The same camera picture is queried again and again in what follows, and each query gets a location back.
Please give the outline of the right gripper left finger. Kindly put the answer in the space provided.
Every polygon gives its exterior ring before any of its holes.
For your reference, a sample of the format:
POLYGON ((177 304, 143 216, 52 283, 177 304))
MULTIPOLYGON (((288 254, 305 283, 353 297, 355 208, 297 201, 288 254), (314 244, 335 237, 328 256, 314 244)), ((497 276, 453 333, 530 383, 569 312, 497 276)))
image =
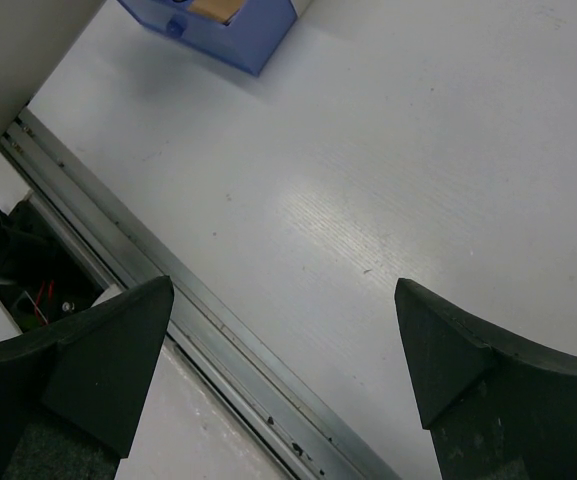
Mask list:
POLYGON ((174 303, 160 276, 0 342, 0 479, 112 479, 128 457, 174 303))

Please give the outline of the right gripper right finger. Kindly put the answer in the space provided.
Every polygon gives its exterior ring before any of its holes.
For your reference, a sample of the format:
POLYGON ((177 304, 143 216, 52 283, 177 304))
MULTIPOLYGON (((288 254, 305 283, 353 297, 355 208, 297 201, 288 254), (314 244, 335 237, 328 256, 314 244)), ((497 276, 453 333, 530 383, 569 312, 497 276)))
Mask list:
POLYGON ((577 479, 577 357, 398 280, 399 331, 445 479, 577 479))

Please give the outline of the dark blue drawer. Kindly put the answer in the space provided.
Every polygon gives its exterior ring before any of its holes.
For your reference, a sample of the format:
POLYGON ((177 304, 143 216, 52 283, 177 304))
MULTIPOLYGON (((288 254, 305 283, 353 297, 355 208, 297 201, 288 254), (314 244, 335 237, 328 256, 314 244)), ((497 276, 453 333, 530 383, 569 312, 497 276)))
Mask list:
POLYGON ((189 12, 192 1, 120 0, 119 4, 145 29, 254 76, 298 18, 291 1, 245 0, 227 24, 220 24, 189 12))

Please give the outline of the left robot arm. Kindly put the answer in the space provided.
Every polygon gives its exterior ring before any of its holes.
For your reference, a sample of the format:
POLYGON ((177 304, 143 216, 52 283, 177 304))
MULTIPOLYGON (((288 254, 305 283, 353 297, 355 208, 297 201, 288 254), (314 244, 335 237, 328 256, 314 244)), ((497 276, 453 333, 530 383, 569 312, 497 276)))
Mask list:
POLYGON ((102 293, 28 200, 0 209, 0 303, 22 332, 84 311, 102 293))

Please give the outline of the four pan eyeshadow palette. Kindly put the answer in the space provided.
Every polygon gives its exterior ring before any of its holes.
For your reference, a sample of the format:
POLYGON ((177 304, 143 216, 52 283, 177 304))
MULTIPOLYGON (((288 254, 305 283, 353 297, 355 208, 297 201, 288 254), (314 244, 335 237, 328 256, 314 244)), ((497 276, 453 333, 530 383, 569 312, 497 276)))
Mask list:
POLYGON ((193 0, 187 10, 220 24, 227 24, 245 0, 193 0))

